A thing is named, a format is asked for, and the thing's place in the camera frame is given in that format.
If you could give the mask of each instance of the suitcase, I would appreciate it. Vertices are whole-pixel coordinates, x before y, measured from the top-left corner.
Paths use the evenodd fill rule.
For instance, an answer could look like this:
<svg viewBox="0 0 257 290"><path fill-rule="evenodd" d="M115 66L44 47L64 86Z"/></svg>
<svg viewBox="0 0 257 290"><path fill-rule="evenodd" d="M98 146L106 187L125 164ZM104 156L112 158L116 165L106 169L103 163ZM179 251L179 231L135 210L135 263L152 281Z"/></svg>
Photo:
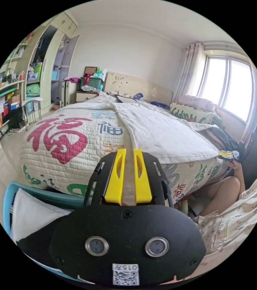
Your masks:
<svg viewBox="0 0 257 290"><path fill-rule="evenodd" d="M76 103L76 93L80 89L80 82L74 83L70 81L62 82L62 94L61 94L61 108Z"/></svg>

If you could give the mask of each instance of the knee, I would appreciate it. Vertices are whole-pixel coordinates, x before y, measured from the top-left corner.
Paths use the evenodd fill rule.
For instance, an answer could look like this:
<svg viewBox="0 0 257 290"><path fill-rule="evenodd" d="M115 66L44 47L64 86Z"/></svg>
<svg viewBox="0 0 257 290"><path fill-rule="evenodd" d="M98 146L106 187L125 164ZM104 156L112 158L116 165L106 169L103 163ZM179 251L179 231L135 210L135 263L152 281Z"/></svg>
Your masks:
<svg viewBox="0 0 257 290"><path fill-rule="evenodd" d="M240 190L240 181L235 176L229 176L226 178L229 186L234 187L238 192Z"/></svg>

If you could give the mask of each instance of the screw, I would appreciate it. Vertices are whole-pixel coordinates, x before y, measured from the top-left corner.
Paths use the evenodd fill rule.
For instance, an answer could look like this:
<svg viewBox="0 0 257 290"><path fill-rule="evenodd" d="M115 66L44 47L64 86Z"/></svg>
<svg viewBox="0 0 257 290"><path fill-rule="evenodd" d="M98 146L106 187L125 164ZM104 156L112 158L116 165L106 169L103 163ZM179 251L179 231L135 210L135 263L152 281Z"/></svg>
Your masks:
<svg viewBox="0 0 257 290"><path fill-rule="evenodd" d="M64 260L61 257L56 258L57 263L59 263L60 265L64 264Z"/></svg>
<svg viewBox="0 0 257 290"><path fill-rule="evenodd" d="M195 258L195 259L193 259L193 260L190 262L189 265L190 265L191 267L195 267L197 264L198 264L198 259Z"/></svg>
<svg viewBox="0 0 257 290"><path fill-rule="evenodd" d="M126 211L124 211L124 212L122 213L122 216L123 216L124 218L131 218L131 217L132 217L132 212L126 210Z"/></svg>

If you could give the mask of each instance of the pink cloth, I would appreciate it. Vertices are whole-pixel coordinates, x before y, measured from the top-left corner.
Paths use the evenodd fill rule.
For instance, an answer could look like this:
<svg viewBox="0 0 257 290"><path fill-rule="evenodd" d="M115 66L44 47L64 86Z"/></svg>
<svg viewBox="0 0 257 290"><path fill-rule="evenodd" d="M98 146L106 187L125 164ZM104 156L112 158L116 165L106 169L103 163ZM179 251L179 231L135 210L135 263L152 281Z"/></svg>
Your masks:
<svg viewBox="0 0 257 290"><path fill-rule="evenodd" d="M65 78L64 81L70 81L70 82L80 82L81 79L80 78Z"/></svg>
<svg viewBox="0 0 257 290"><path fill-rule="evenodd" d="M215 113L219 115L218 106L213 102L199 97L194 97L190 95L182 95L179 97L178 101L179 104L183 104L189 107L193 107L197 110L203 110L211 113Z"/></svg>

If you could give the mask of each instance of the bed frame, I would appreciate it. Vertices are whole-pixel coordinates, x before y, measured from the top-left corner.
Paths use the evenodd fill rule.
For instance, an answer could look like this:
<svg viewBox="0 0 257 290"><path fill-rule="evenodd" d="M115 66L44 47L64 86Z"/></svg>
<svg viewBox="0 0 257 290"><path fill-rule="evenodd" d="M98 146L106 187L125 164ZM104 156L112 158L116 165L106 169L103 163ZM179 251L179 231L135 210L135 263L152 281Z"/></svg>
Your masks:
<svg viewBox="0 0 257 290"><path fill-rule="evenodd" d="M167 105L170 105L172 100L172 91L146 80L116 72L107 73L104 91L120 92L119 94L128 94L131 97L142 93L146 101L156 101Z"/></svg>

